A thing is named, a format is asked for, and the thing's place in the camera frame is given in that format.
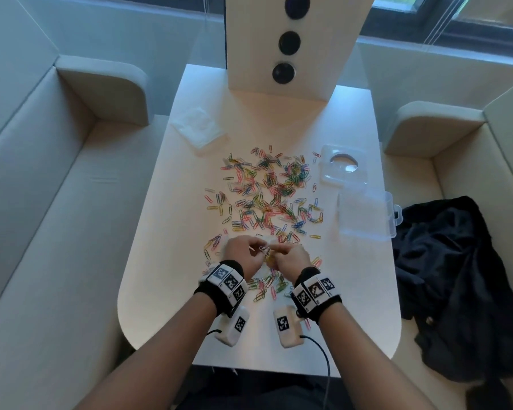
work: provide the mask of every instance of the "person's right hand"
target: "person's right hand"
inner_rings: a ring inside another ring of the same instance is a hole
[[[279,270],[283,276],[294,284],[302,269],[312,266],[309,253],[301,244],[277,243],[270,245],[268,266]]]

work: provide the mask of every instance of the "cord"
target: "cord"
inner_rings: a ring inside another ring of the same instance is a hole
[[[325,353],[325,350],[321,347],[321,345],[319,345],[319,343],[315,339],[310,338],[310,337],[308,337],[306,335],[301,335],[300,337],[301,338],[307,338],[311,342],[313,342],[315,345],[317,345],[319,347],[319,349],[321,350],[321,352],[323,353],[323,355],[325,356],[325,360],[327,361],[327,387],[325,388],[325,398],[323,399],[323,410],[325,410],[326,407],[327,407],[327,397],[329,396],[329,384],[330,384],[330,364],[329,364],[329,358],[327,357],[327,355]]]

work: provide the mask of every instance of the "black knob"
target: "black knob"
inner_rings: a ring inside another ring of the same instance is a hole
[[[276,64],[272,71],[272,77],[274,81],[280,83],[281,85],[285,85],[293,80],[296,71],[293,68],[293,65],[287,63],[286,61],[282,61],[281,63]]]
[[[300,47],[300,36],[296,32],[285,32],[280,37],[280,52],[290,56]]]
[[[285,0],[285,13],[293,19],[300,20],[310,9],[310,0]]]

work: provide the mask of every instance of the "table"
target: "table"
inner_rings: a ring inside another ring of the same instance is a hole
[[[311,152],[319,152],[325,143],[356,147],[367,152],[369,184],[384,188],[368,90],[337,86],[329,102],[230,91],[225,69],[187,65],[170,120],[198,106],[216,120],[230,140],[220,149],[197,157],[177,131],[167,126],[117,302],[123,333],[136,349],[175,314],[196,288],[205,268],[203,246],[223,229],[220,220],[225,218],[219,218],[217,210],[205,210],[203,189],[227,189],[223,173],[228,172],[219,167],[230,152],[248,159],[253,147],[267,151],[272,144],[277,153],[305,153],[311,164]],[[316,234],[323,238],[306,238],[304,245],[312,258],[323,258],[321,271],[333,278],[344,305],[391,358],[401,332],[391,242],[353,239],[345,246],[339,239],[335,215],[338,188],[319,181],[318,165],[310,167],[310,183],[316,182],[318,191],[313,194],[309,186],[301,193],[297,191],[295,197],[319,196],[324,221],[315,227],[320,227]],[[230,348],[209,336],[194,364],[326,375],[323,355],[313,343],[290,349],[280,346],[273,310],[291,300],[279,294],[276,302],[269,295],[253,302],[253,294],[250,292],[242,303],[251,317],[238,344]],[[330,357],[318,326],[312,323],[310,331],[303,328]],[[339,377],[332,360],[331,375]]]

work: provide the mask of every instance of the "person's left arm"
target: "person's left arm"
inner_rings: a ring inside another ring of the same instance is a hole
[[[266,241],[250,236],[231,239],[223,260],[233,260],[246,280],[260,269]],[[75,410],[146,410],[169,408],[217,316],[206,293],[196,293],[146,344],[97,385]]]

